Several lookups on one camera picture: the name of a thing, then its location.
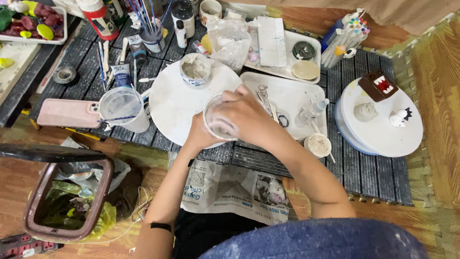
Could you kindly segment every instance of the yellow plastic bag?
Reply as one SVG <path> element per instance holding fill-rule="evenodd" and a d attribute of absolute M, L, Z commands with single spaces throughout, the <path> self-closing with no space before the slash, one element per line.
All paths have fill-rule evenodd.
<path fill-rule="evenodd" d="M 86 217 L 80 215 L 75 218 L 75 209 L 70 207 L 70 198 L 79 197 L 82 187 L 76 184 L 53 181 L 51 189 L 46 195 L 44 207 L 50 208 L 47 217 L 42 224 L 49 227 L 63 228 L 75 230 L 81 228 Z M 84 201 L 91 204 L 94 200 L 94 195 L 82 197 Z M 97 241 L 102 237 L 103 233 L 113 227 L 116 223 L 116 207 L 108 202 L 104 202 L 102 211 L 99 215 L 96 226 L 91 233 L 80 241 L 69 243 L 80 243 L 87 241 Z"/>

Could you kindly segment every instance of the hand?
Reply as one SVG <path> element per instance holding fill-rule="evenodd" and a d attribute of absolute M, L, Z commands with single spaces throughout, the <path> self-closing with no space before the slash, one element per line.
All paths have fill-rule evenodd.
<path fill-rule="evenodd" d="M 224 91 L 222 101 L 224 103 L 213 112 L 228 118 L 238 128 L 238 138 L 243 141 L 265 148 L 276 138 L 276 133 L 286 132 L 243 84 L 234 92 Z"/>
<path fill-rule="evenodd" d="M 225 141 L 214 137 L 206 129 L 203 122 L 203 112 L 193 115 L 192 127 L 190 128 L 184 147 L 187 146 L 198 153 L 202 149 L 220 142 Z"/>

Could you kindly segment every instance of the red paint bottle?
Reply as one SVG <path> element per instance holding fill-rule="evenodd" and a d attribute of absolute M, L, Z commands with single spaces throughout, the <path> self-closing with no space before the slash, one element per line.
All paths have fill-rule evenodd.
<path fill-rule="evenodd" d="M 110 41 L 118 37 L 118 28 L 102 0 L 77 0 L 77 3 L 101 39 Z"/>

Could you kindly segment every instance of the beige cloth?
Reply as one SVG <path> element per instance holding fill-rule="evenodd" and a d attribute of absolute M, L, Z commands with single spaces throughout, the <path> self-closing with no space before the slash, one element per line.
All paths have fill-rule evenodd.
<path fill-rule="evenodd" d="M 380 25 L 395 24 L 408 33 L 421 35 L 451 12 L 460 9 L 460 0 L 221 0 L 266 6 L 311 8 L 365 8 Z"/>

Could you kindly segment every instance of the pink phone case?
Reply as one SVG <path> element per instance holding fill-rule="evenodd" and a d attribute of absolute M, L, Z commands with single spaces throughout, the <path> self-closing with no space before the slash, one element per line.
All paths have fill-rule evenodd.
<path fill-rule="evenodd" d="M 37 123 L 43 126 L 99 128 L 99 102 L 65 99 L 46 99 L 41 106 Z"/>

